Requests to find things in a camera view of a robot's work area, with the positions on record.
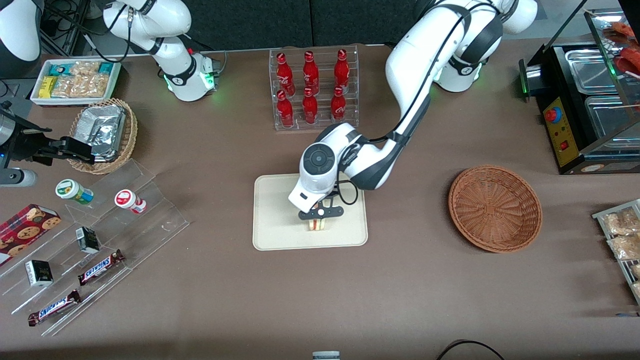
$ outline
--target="yogurt bottle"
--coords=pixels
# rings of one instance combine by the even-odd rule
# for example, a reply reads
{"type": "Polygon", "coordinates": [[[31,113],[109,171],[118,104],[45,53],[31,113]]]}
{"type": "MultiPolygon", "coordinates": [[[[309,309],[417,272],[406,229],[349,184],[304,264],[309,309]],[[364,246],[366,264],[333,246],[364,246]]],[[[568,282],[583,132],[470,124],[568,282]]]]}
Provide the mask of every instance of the yogurt bottle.
{"type": "Polygon", "coordinates": [[[64,179],[56,185],[56,195],[62,199],[74,200],[82,205],[87,205],[93,200],[93,191],[71,179],[64,179]]]}
{"type": "Polygon", "coordinates": [[[140,214],[147,209],[147,202],[131,190],[120,190],[113,200],[117,206],[123,209],[129,209],[135,214],[140,214]]]}

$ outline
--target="small plastic bottle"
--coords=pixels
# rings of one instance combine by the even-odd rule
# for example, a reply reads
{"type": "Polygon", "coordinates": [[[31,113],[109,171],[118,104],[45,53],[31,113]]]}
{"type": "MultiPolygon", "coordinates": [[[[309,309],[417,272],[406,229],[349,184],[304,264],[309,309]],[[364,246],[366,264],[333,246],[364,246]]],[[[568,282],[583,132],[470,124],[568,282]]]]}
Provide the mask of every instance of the small plastic bottle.
{"type": "Polygon", "coordinates": [[[305,121],[307,124],[315,124],[318,116],[318,101],[309,86],[305,88],[305,98],[302,100],[302,108],[305,112],[305,121]]]}
{"type": "Polygon", "coordinates": [[[331,121],[333,123],[342,122],[344,120],[344,110],[347,102],[342,96],[342,87],[336,86],[333,89],[333,99],[331,99],[331,121]]]}
{"type": "Polygon", "coordinates": [[[333,76],[335,77],[335,86],[342,88],[342,94],[349,92],[349,63],[347,62],[347,51],[338,50],[338,62],[333,68],[333,76]]]}
{"type": "Polygon", "coordinates": [[[309,86],[314,95],[317,95],[320,92],[320,72],[311,51],[305,51],[305,66],[302,68],[302,73],[305,75],[305,86],[309,86]]]}
{"type": "Polygon", "coordinates": [[[278,81],[280,82],[280,88],[285,91],[287,96],[292,97],[296,93],[296,86],[293,85],[293,71],[289,64],[287,64],[287,57],[283,53],[276,55],[278,61],[278,81]]]}
{"type": "Polygon", "coordinates": [[[278,90],[278,116],[280,117],[280,123],[284,127],[293,126],[293,106],[291,101],[287,99],[287,94],[283,90],[278,90]]]}

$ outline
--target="small black box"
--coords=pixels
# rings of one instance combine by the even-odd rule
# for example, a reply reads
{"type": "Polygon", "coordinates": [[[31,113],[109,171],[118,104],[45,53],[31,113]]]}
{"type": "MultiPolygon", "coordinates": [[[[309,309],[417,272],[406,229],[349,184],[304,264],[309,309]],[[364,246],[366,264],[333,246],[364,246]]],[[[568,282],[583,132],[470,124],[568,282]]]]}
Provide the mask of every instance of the small black box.
{"type": "Polygon", "coordinates": [[[88,227],[79,227],[76,229],[76,239],[78,240],[78,246],[80,251],[87,252],[89,254],[95,254],[100,251],[100,244],[98,243],[98,237],[95,235],[95,231],[88,227]]]}
{"type": "Polygon", "coordinates": [[[49,263],[41,260],[31,260],[24,263],[27,277],[31,286],[47,286],[53,284],[53,274],[49,263]]]}

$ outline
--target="cookie box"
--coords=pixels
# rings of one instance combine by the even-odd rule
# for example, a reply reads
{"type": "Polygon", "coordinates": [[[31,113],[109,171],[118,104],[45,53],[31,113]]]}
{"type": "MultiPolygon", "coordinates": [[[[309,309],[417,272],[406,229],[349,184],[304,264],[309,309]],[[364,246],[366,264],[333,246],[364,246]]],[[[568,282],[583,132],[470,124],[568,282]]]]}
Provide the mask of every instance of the cookie box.
{"type": "Polygon", "coordinates": [[[42,86],[42,82],[46,76],[49,75],[51,71],[51,67],[55,67],[57,65],[74,63],[75,61],[100,61],[104,62],[101,58],[64,58],[64,59],[52,59],[46,60],[42,64],[42,69],[40,69],[40,74],[38,75],[38,79],[36,80],[36,85],[31,92],[31,96],[29,97],[34,104],[40,105],[43,108],[52,108],[52,107],[67,107],[67,106],[85,106],[87,104],[94,104],[99,101],[103,101],[111,98],[111,94],[113,93],[113,89],[116,87],[116,81],[118,79],[118,75],[120,73],[120,68],[122,64],[114,63],[113,68],[111,68],[111,72],[109,73],[109,81],[107,82],[107,89],[104,92],[102,97],[76,97],[76,98],[40,98],[38,96],[38,91],[42,86]]]}
{"type": "Polygon", "coordinates": [[[60,222],[57,212],[31,204],[0,224],[0,266],[60,222]]]}

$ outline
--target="red cookie box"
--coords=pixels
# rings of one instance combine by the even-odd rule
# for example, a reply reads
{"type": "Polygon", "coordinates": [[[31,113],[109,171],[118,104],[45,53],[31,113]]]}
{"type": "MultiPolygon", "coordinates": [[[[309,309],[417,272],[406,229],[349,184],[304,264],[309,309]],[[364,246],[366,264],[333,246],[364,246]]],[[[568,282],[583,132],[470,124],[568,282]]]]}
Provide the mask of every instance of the red cookie box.
{"type": "Polygon", "coordinates": [[[0,225],[0,266],[61,222],[58,213],[30,204],[0,225]]]}

